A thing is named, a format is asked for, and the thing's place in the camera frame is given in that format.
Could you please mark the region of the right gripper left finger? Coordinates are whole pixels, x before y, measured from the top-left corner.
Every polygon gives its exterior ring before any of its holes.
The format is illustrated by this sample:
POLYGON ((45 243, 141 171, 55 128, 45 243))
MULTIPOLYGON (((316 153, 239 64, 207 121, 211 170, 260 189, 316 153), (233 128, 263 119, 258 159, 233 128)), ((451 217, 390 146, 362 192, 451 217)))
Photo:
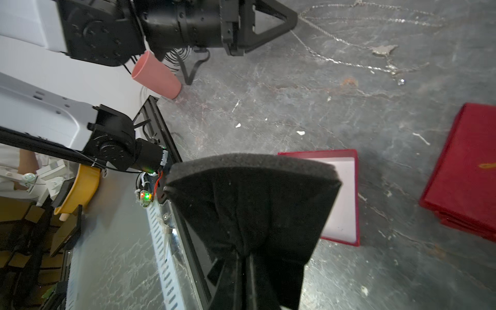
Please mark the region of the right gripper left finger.
POLYGON ((243 264, 237 254, 225 261, 218 286, 218 309, 244 309, 243 264))

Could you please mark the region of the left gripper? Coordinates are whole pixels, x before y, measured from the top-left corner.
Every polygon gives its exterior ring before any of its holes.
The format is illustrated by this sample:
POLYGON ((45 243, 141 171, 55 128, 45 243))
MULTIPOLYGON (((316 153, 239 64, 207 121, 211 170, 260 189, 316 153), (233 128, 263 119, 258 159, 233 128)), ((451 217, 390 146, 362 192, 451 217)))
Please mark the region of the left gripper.
POLYGON ((219 1, 221 43, 229 56, 243 56, 293 30, 294 10, 278 1, 219 1))

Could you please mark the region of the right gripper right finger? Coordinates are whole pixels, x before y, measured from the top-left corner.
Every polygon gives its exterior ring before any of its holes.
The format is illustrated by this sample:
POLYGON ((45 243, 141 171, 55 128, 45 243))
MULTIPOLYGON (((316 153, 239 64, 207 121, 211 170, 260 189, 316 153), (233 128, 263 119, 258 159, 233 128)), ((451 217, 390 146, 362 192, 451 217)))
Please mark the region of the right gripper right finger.
POLYGON ((247 258, 247 308, 280 309, 264 258, 256 253, 247 258))

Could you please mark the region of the jewelry box lid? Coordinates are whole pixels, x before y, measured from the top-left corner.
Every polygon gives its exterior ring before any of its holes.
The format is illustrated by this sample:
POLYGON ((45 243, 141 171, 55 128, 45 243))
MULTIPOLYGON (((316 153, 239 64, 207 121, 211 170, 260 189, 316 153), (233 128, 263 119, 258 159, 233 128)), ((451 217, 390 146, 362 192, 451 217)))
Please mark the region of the jewelry box lid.
POLYGON ((420 197, 445 226, 495 241, 495 107, 464 104, 420 197))

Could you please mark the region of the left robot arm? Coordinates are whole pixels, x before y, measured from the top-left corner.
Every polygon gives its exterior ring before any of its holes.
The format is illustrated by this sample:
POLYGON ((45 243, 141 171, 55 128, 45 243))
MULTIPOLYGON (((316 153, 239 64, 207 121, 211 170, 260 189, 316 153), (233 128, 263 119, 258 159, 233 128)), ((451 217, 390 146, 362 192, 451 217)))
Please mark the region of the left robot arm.
POLYGON ((70 99, 124 89, 118 69, 173 99, 182 83, 163 63, 192 48, 241 56, 293 30, 297 13, 278 1, 2 1, 1 41, 18 80, 1 75, 1 143, 79 164, 159 171, 174 147, 135 134, 126 114, 70 99))

